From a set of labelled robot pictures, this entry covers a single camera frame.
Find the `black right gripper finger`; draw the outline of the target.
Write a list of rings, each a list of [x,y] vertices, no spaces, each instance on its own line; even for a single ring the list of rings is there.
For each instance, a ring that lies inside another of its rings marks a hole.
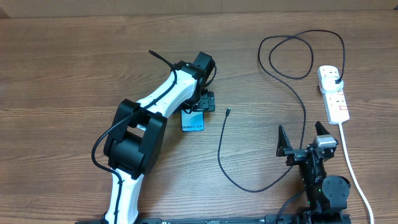
[[[277,143],[277,150],[276,156],[283,157],[287,156],[291,153],[293,147],[290,145],[290,141],[286,135],[286,132],[282,125],[278,127],[278,143]]]
[[[321,122],[319,122],[319,121],[317,121],[317,122],[315,123],[315,129],[316,129],[316,132],[317,132],[317,135],[318,135],[318,136],[330,134],[330,133],[326,130],[326,128],[321,124]]]

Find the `blue Galaxy smartphone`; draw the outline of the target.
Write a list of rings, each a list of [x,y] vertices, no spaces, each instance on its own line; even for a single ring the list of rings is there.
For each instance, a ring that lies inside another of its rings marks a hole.
[[[205,120],[203,112],[191,112],[190,114],[181,111],[182,131],[194,132],[205,129]]]

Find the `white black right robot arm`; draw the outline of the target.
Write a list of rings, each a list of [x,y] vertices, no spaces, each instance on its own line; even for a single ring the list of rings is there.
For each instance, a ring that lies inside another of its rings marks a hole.
[[[321,122],[316,122],[315,128],[317,135],[312,143],[305,149],[293,149],[283,126],[279,126],[276,156],[285,157],[287,166],[298,166],[303,190],[285,202],[275,218],[276,223],[351,222],[349,215],[343,214],[348,206],[351,184],[343,176],[328,175],[323,164],[334,157],[338,140]],[[306,194],[308,206],[298,209],[294,215],[283,217],[285,207],[301,194]]]

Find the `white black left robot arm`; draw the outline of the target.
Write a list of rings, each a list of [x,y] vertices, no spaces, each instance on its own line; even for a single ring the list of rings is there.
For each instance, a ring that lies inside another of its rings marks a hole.
[[[168,118],[175,112],[203,114],[215,110],[215,97],[208,86],[216,75],[216,63],[211,55],[199,52],[193,62],[170,63],[170,75],[147,97],[133,102],[123,100],[111,127],[95,142],[95,154],[100,142],[108,165],[97,160],[96,167],[113,177],[108,211],[98,223],[135,223],[138,199],[144,176],[158,160]]]

